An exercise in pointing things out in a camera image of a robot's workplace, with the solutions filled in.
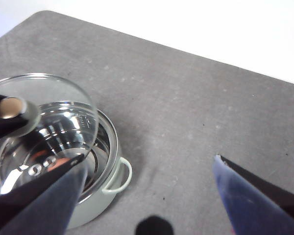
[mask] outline glass lid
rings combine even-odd
[[[24,74],[0,80],[0,94],[25,100],[38,113],[28,133],[0,139],[0,195],[91,151],[97,109],[75,83],[50,74]],[[96,163],[86,162],[91,178]]]

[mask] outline pot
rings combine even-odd
[[[122,157],[115,127],[76,84],[31,73],[1,80],[0,94],[24,97],[41,111],[31,132],[0,139],[0,195],[47,173],[62,158],[84,154],[87,177],[68,225],[73,228],[102,213],[128,186],[132,168]]]
[[[68,229],[83,225],[100,215],[117,193],[126,189],[132,178],[132,167],[129,161],[122,157],[115,127],[100,110],[98,117],[97,139],[90,154],[95,154],[98,161],[97,173],[100,174],[101,171],[102,173],[97,180],[85,186],[73,211]],[[128,176],[122,184],[124,167],[128,169]]]

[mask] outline pot handle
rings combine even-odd
[[[111,177],[110,181],[107,183],[107,185],[102,189],[102,192],[103,194],[106,194],[106,195],[111,195],[111,194],[117,194],[119,192],[122,192],[124,189],[127,188],[127,186],[129,185],[129,183],[131,182],[131,179],[132,179],[132,166],[131,166],[131,163],[129,163],[129,161],[123,157],[120,157],[120,162],[124,165],[127,166],[127,169],[128,169],[128,177],[127,177],[127,180],[125,181],[125,183],[120,186],[119,188],[116,188],[116,189],[109,189],[111,187],[111,185],[113,185],[114,181],[116,180],[117,176],[118,176],[118,173],[119,173],[119,169],[117,169],[113,176]]]

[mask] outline white wall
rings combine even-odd
[[[0,0],[0,36],[40,10],[294,83],[294,0]]]

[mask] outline gray table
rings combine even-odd
[[[293,84],[49,11],[0,38],[0,79],[27,72],[84,88],[133,165],[128,189],[68,235],[133,234],[152,214],[177,235],[232,234],[217,153],[294,193]]]

